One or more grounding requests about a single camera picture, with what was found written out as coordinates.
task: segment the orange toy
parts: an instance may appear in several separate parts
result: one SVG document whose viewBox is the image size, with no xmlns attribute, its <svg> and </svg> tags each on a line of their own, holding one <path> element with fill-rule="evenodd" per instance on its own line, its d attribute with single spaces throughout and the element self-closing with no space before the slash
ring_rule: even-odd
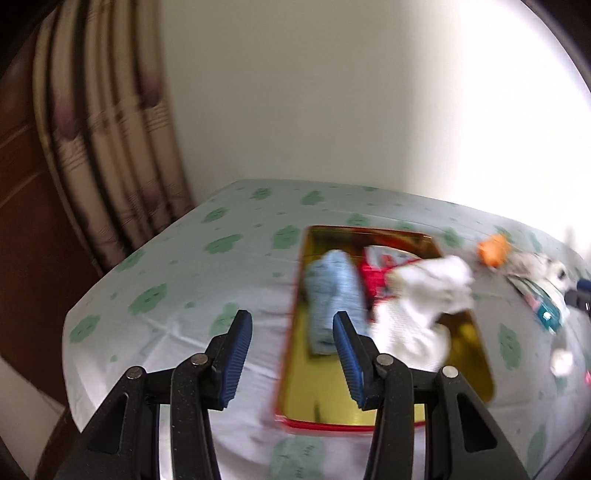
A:
<svg viewBox="0 0 591 480">
<path fill-rule="evenodd" d="M 499 268 L 507 261 L 511 246 L 504 235 L 491 235 L 487 240 L 478 244 L 480 261 L 488 267 Z"/>
</svg>

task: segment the metal screw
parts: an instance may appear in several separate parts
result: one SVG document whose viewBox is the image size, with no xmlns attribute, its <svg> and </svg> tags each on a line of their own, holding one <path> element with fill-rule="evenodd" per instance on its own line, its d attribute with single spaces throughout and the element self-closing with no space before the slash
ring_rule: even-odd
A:
<svg viewBox="0 0 591 480">
<path fill-rule="evenodd" d="M 375 361 L 377 361 L 378 365 L 387 367 L 388 365 L 392 365 L 394 363 L 394 357 L 388 353 L 381 353 L 375 358 Z"/>
<path fill-rule="evenodd" d="M 205 353 L 196 353 L 191 357 L 191 363 L 193 365 L 205 365 L 209 361 L 209 357 Z"/>
<path fill-rule="evenodd" d="M 125 372 L 125 376 L 130 380 L 136 380 L 144 374 L 144 371 L 141 367 L 130 367 Z"/>
<path fill-rule="evenodd" d="M 456 367 L 452 367 L 451 365 L 446 365 L 443 367 L 443 375 L 447 378 L 456 378 L 459 375 L 459 371 L 457 371 Z"/>
</svg>

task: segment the curtain fold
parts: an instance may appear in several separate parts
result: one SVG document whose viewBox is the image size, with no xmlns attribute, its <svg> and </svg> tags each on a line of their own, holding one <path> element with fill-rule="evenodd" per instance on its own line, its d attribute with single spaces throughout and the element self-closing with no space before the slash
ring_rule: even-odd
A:
<svg viewBox="0 0 591 480">
<path fill-rule="evenodd" d="M 158 0 L 66 0 L 41 26 L 35 118 L 104 274 L 193 208 L 163 88 Z"/>
</svg>

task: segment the rectangular tray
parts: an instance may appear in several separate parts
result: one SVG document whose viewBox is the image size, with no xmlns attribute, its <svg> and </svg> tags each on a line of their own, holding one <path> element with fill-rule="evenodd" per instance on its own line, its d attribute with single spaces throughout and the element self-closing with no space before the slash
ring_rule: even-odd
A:
<svg viewBox="0 0 591 480">
<path fill-rule="evenodd" d="M 441 257 L 433 239 L 422 233 L 322 225 L 308 228 L 275 404 L 275 418 L 288 428 L 318 432 L 371 432 L 374 428 L 375 411 L 361 411 L 351 399 L 338 356 L 310 352 L 303 286 L 307 266 L 327 251 L 345 251 L 359 264 L 368 245 L 399 248 L 420 258 Z M 490 401 L 494 384 L 472 312 L 445 314 L 438 321 L 451 333 L 446 365 L 456 367 L 480 398 Z M 424 423 L 424 419 L 423 406 L 416 405 L 415 423 Z"/>
</svg>

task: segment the blue towel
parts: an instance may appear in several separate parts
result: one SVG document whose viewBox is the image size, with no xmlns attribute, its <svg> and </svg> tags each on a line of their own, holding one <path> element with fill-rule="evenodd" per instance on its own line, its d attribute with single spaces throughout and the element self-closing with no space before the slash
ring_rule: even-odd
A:
<svg viewBox="0 0 591 480">
<path fill-rule="evenodd" d="M 333 317 L 342 310 L 360 335 L 366 335 L 367 310 L 361 281 L 349 256 L 331 250 L 310 264 L 304 276 L 308 295 L 308 341 L 313 353 L 336 353 Z"/>
</svg>

